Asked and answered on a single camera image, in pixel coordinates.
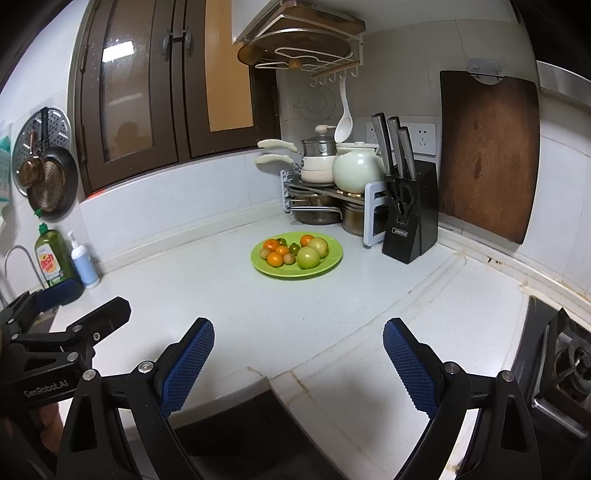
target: white teapot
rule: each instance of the white teapot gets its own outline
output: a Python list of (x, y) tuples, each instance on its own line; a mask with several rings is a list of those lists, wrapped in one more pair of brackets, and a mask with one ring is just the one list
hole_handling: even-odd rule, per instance
[(337, 144), (332, 164), (337, 187), (348, 193), (364, 193), (368, 183), (383, 181), (384, 163), (376, 155), (377, 148), (365, 142)]

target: cabinet handle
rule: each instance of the cabinet handle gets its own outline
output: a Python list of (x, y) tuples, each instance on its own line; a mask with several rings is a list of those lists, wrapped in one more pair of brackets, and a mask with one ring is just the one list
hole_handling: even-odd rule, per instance
[(168, 47), (170, 46), (170, 39), (172, 36), (173, 33), (167, 28), (164, 33), (164, 39), (162, 40), (162, 55), (164, 55), (165, 59), (168, 57)]
[(193, 43), (193, 34), (189, 29), (184, 31), (185, 34), (185, 51), (190, 53), (191, 52), (191, 44)]

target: gas stove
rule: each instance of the gas stove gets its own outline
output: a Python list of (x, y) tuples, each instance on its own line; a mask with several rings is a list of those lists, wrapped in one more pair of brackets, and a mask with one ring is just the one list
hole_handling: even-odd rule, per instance
[(591, 430), (589, 332), (561, 309), (544, 329), (532, 406), (584, 439)]
[(512, 371), (530, 405), (544, 480), (589, 478), (591, 332), (530, 297)]

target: white countertop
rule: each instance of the white countertop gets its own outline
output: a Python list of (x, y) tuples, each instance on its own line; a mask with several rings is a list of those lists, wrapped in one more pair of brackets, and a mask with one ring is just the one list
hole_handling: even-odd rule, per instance
[[(52, 331), (116, 296), (129, 300), (130, 321), (96, 347), (93, 367), (107, 376), (155, 360), (206, 317), (215, 346), (181, 412), (185, 419), (268, 378), (348, 478), (391, 480), (427, 416), (415, 410), (384, 351), (385, 322), (401, 317), (443, 361), (496, 376), (517, 352), (527, 295), (517, 280), (450, 248), (436, 245), (404, 265), (380, 246), (364, 248), (339, 225), (310, 228), (343, 245), (341, 263), (325, 275), (282, 281), (252, 267), (253, 245), (302, 229), (282, 215), (121, 268), (62, 307)], [(68, 407), (60, 404), (64, 418)], [(132, 429), (131, 415), (122, 419)], [(474, 421), (470, 412), (443, 477), (455, 477)]]

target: dish soap bottle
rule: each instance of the dish soap bottle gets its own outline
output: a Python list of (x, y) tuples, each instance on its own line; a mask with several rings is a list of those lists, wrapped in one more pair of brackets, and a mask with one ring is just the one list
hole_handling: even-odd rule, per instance
[[(35, 211), (35, 215), (39, 218), (41, 218), (42, 214), (41, 210)], [(43, 276), (50, 287), (68, 278), (73, 278), (77, 282), (80, 281), (70, 259), (64, 238), (57, 230), (49, 230), (46, 223), (39, 225), (39, 238), (35, 242), (35, 255)]]

